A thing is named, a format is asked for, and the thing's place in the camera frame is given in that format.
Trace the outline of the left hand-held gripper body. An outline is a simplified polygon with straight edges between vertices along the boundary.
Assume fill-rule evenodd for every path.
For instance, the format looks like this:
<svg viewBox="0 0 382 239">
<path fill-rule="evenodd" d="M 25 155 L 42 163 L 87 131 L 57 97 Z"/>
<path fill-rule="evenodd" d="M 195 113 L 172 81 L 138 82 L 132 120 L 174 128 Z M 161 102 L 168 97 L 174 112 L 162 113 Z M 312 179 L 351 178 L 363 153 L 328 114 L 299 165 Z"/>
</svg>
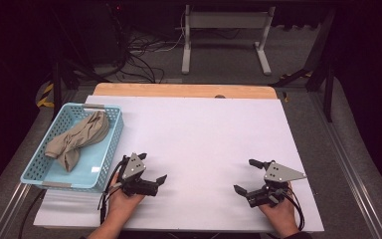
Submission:
<svg viewBox="0 0 382 239">
<path fill-rule="evenodd" d="M 131 156 L 124 156 L 120 162 L 117 182 L 120 189 L 127 196 L 134 194 L 155 196 L 158 192 L 156 181 L 148 181 L 141 178 L 146 166 L 135 152 Z"/>
</svg>

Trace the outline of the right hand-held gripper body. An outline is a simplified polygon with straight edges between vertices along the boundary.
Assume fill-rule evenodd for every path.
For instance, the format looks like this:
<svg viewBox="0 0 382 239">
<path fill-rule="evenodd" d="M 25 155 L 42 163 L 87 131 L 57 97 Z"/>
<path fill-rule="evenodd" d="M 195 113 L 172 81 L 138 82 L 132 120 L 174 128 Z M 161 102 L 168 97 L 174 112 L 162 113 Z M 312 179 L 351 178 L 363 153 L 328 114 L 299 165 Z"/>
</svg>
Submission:
<svg viewBox="0 0 382 239">
<path fill-rule="evenodd" d="M 264 175 L 265 185 L 261 189 L 248 192 L 245 198 L 251 207 L 265 204 L 274 207 L 285 199 L 285 194 L 289 191 L 288 184 L 291 181 L 304 178 L 306 178 L 305 173 L 272 160 Z"/>
</svg>

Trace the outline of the light blue plastic basket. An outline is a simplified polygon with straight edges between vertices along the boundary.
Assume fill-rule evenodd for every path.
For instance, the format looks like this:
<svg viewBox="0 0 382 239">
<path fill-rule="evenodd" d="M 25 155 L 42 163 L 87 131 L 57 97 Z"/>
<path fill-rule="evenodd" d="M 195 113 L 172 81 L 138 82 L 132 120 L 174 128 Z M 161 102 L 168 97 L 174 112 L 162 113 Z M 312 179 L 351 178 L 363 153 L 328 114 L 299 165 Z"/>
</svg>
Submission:
<svg viewBox="0 0 382 239">
<path fill-rule="evenodd" d="M 70 172 L 66 172 L 56 159 L 45 155 L 47 144 L 94 112 L 105 113 L 108 133 L 101 142 L 82 147 L 79 162 Z M 24 169 L 20 181 L 42 189 L 104 191 L 122 128 L 122 112 L 118 106 L 64 104 Z"/>
</svg>

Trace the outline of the beige cloth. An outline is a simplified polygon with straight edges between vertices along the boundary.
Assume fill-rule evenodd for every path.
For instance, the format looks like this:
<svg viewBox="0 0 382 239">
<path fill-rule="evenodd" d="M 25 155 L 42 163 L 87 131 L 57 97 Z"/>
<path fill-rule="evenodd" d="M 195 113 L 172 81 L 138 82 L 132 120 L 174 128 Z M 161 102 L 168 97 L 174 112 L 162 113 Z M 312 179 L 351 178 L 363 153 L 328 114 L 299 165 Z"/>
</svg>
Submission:
<svg viewBox="0 0 382 239">
<path fill-rule="evenodd" d="M 96 111 L 66 132 L 55 136 L 46 146 L 45 156 L 56 159 L 66 172 L 78 164 L 81 148 L 101 142 L 108 134 L 109 121 L 105 112 Z"/>
</svg>

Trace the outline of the person's right hand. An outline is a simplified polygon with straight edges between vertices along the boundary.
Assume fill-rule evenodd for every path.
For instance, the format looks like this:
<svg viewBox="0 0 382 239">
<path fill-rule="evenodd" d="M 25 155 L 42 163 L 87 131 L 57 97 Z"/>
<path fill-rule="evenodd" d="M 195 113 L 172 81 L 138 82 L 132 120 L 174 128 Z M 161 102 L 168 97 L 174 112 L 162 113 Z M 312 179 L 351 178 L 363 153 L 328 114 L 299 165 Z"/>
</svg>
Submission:
<svg viewBox="0 0 382 239">
<path fill-rule="evenodd" d="M 266 215 L 270 224 L 282 238 L 298 232 L 294 216 L 294 205 L 288 199 L 275 207 L 267 204 L 260 205 L 259 209 Z"/>
</svg>

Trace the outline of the person's left hand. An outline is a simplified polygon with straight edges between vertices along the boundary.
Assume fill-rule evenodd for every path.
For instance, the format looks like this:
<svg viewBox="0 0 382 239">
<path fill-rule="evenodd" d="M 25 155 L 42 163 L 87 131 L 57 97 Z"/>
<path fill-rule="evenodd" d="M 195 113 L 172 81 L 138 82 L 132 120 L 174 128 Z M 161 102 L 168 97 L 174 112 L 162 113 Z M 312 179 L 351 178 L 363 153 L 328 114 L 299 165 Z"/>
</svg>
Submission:
<svg viewBox="0 0 382 239">
<path fill-rule="evenodd" d="M 110 183 L 109 206 L 105 221 L 116 228 L 122 228 L 145 196 L 140 194 L 127 196 L 115 184 L 116 179 L 113 179 Z"/>
</svg>

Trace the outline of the wooden table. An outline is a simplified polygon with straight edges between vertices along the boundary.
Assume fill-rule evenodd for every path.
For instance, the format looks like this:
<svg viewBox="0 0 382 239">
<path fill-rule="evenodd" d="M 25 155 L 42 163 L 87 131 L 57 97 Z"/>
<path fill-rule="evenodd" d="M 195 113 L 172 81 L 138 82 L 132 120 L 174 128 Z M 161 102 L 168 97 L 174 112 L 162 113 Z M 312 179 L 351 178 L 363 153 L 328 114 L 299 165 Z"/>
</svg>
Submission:
<svg viewBox="0 0 382 239">
<path fill-rule="evenodd" d="M 173 97 L 173 98 L 226 98 L 275 100 L 276 91 L 271 87 L 239 85 L 186 85 L 100 83 L 94 96 L 121 97 Z"/>
</svg>

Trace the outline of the black metal stand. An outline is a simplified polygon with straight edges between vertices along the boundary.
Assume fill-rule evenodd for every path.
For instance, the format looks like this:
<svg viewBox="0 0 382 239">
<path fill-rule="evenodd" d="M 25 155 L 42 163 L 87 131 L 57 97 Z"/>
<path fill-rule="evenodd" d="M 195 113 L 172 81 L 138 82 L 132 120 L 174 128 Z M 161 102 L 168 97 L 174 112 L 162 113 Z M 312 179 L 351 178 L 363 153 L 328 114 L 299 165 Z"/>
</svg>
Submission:
<svg viewBox="0 0 382 239">
<path fill-rule="evenodd" d="M 323 98 L 323 113 L 329 122 L 331 119 L 331 103 L 333 92 L 334 70 L 332 63 L 323 58 L 323 51 L 326 46 L 330 28 L 332 26 L 336 8 L 330 8 L 323 24 L 317 34 L 314 44 L 308 54 L 307 60 L 301 70 L 312 71 L 312 75 L 305 88 L 308 92 L 316 92 L 322 84 L 325 84 L 324 98 Z M 298 79 L 286 79 L 284 81 L 278 80 L 276 83 L 271 84 L 271 87 L 282 88 L 291 82 Z"/>
<path fill-rule="evenodd" d="M 63 86 L 65 86 L 69 92 L 79 88 L 80 76 L 77 75 L 77 73 L 81 73 L 83 76 L 86 76 L 88 79 L 96 82 L 104 82 L 104 78 L 100 77 L 98 74 L 85 66 L 74 62 L 73 60 L 68 60 L 65 58 L 57 60 L 52 68 L 52 83 L 54 90 L 53 118 L 57 116 L 62 105 L 64 104 Z"/>
</svg>

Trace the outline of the yellow black hazard tape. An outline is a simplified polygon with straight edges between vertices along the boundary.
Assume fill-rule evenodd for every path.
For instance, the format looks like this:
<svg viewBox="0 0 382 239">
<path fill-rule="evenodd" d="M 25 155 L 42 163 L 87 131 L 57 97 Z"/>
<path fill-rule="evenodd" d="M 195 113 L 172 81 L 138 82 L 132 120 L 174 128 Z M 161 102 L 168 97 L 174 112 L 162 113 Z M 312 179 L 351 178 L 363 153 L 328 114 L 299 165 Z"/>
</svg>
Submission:
<svg viewBox="0 0 382 239">
<path fill-rule="evenodd" d="M 310 78 L 312 75 L 312 71 L 307 70 L 299 70 L 293 74 L 283 74 L 280 76 L 280 80 L 284 81 L 286 79 L 298 79 L 298 78 Z"/>
<path fill-rule="evenodd" d="M 40 96 L 39 100 L 37 101 L 37 107 L 46 107 L 46 108 L 53 108 L 55 104 L 53 102 L 48 101 L 48 97 L 54 87 L 53 83 L 48 83 L 46 87 L 43 90 L 42 95 Z"/>
</svg>

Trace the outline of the silver metal floor rail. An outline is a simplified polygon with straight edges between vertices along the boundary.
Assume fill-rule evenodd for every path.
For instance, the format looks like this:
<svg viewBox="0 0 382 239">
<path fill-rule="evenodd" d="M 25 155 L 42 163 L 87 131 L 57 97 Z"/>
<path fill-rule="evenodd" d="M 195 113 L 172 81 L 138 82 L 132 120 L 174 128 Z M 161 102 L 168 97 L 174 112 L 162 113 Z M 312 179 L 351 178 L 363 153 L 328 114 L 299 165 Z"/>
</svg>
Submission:
<svg viewBox="0 0 382 239">
<path fill-rule="evenodd" d="M 319 114 L 322 124 L 335 151 L 337 162 L 344 174 L 344 177 L 354 196 L 354 200 L 367 224 L 373 239 L 382 239 L 382 222 L 379 219 L 365 184 L 351 163 L 351 160 L 343 146 L 336 128 L 334 127 L 333 123 L 327 119 L 325 113 L 323 112 L 323 104 L 320 96 L 317 93 L 309 93 L 309 97 L 317 113 Z"/>
<path fill-rule="evenodd" d="M 20 208 L 25 201 L 31 185 L 19 182 L 0 217 L 0 239 L 5 239 Z"/>
</svg>

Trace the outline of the white metal table frame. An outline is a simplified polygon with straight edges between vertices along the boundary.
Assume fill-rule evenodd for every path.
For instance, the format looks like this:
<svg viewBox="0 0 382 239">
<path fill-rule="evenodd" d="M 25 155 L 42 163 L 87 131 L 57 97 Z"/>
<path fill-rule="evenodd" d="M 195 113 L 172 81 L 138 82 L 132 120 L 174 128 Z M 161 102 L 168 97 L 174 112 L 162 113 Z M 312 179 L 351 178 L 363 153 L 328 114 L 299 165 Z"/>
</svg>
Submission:
<svg viewBox="0 0 382 239">
<path fill-rule="evenodd" d="M 262 36 L 254 43 L 263 73 L 269 76 L 272 73 L 265 53 L 265 44 L 275 16 L 275 7 L 256 12 L 208 12 L 195 11 L 190 5 L 185 6 L 182 25 L 184 36 L 182 73 L 190 72 L 191 63 L 191 30 L 192 29 L 262 29 Z"/>
</svg>

